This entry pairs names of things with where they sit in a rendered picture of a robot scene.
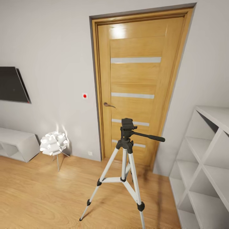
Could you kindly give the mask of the camera tripod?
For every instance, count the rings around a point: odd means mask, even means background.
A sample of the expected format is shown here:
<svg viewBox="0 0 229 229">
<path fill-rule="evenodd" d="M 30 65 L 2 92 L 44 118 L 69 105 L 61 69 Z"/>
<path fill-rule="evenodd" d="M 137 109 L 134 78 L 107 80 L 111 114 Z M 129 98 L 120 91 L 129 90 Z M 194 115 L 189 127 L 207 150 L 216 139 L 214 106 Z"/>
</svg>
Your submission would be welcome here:
<svg viewBox="0 0 229 229">
<path fill-rule="evenodd" d="M 129 191 L 131 194 L 132 198 L 134 201 L 137 203 L 138 210 L 140 212 L 140 217 L 141 217 L 141 223 L 142 223 L 142 229 L 145 229 L 145 223 L 144 223 L 144 216 L 143 216 L 143 210 L 145 208 L 144 202 L 141 202 L 141 196 L 139 192 L 139 185 L 138 185 L 138 180 L 137 180 L 137 175 L 136 175 L 136 170 L 135 170 L 135 163 L 134 163 L 134 157 L 133 157 L 133 150 L 132 147 L 134 145 L 134 141 L 130 142 L 130 137 L 135 134 L 143 137 L 148 137 L 153 140 L 157 140 L 160 142 L 165 142 L 164 137 L 159 137 L 159 136 L 154 136 L 154 135 L 146 135 L 146 134 L 141 134 L 134 132 L 132 130 L 137 129 L 137 126 L 133 125 L 133 119 L 130 118 L 125 118 L 122 119 L 121 121 L 122 127 L 120 128 L 121 130 L 121 140 L 118 141 L 116 148 L 112 154 L 112 156 L 109 158 L 108 164 L 106 168 L 104 169 L 104 172 L 102 173 L 101 177 L 99 178 L 97 182 L 97 186 L 92 194 L 92 197 L 90 200 L 87 201 L 87 207 L 80 218 L 80 221 L 82 220 L 88 206 L 91 204 L 92 199 L 94 198 L 94 195 L 96 194 L 96 191 L 98 190 L 99 186 L 102 183 L 115 183 L 115 182 L 120 182 L 123 183 L 126 187 L 126 189 Z M 121 177 L 105 177 L 112 161 L 115 159 L 115 156 L 120 149 L 120 147 L 123 147 L 123 157 L 122 157 L 122 175 Z M 127 163 L 127 154 L 128 154 L 128 165 L 126 167 Z M 128 181 L 126 180 L 128 176 L 128 172 L 131 169 L 131 175 L 132 175 L 132 182 L 134 183 L 135 191 L 132 189 Z"/>
</svg>

